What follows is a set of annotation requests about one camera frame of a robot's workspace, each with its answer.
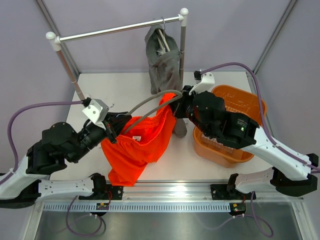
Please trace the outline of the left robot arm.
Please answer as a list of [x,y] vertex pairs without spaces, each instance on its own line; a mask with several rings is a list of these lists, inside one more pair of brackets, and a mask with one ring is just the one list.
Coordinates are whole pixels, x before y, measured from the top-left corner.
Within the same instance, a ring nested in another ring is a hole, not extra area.
[[42,138],[28,149],[17,170],[7,173],[0,186],[0,206],[21,209],[36,202],[78,196],[80,200],[101,200],[109,195],[104,175],[94,173],[80,180],[49,180],[64,170],[67,162],[78,163],[103,140],[115,144],[132,116],[108,113],[102,126],[86,121],[80,132],[66,122],[58,122],[42,132]]

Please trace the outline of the grey clothes hanger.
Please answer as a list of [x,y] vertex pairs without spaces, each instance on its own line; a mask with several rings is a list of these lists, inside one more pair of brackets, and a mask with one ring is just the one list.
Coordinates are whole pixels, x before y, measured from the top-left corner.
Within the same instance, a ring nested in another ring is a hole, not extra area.
[[181,97],[177,90],[165,90],[154,95],[142,90],[123,90],[115,95],[116,112],[111,113],[128,112],[132,116],[121,132],[126,133]]

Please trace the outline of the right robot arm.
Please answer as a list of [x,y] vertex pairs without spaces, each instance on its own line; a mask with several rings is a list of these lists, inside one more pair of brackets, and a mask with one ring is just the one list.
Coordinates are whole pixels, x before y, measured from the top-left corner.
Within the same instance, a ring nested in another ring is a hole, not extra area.
[[227,111],[223,98],[211,92],[197,93],[186,85],[172,100],[169,106],[174,117],[189,119],[206,137],[225,147],[251,153],[271,165],[264,171],[232,174],[226,186],[231,198],[267,190],[301,197],[317,190],[318,178],[312,174],[319,163],[316,154],[301,154],[284,145],[249,116]]

